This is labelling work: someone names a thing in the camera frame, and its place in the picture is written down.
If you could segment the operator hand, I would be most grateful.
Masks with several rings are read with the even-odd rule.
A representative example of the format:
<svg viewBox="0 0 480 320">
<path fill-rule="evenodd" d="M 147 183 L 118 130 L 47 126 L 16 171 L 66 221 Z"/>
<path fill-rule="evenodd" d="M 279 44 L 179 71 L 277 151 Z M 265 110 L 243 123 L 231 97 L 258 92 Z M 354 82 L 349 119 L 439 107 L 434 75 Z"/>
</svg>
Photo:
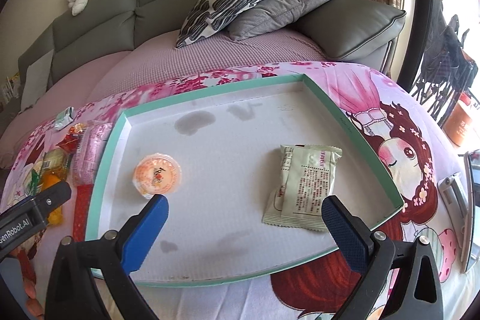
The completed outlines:
<svg viewBox="0 0 480 320">
<path fill-rule="evenodd" d="M 35 319 L 44 319 L 44 310 L 37 298 L 36 274 L 24 249 L 17 248 L 10 253 L 19 260 L 24 290 L 27 295 L 26 308 Z"/>
</svg>

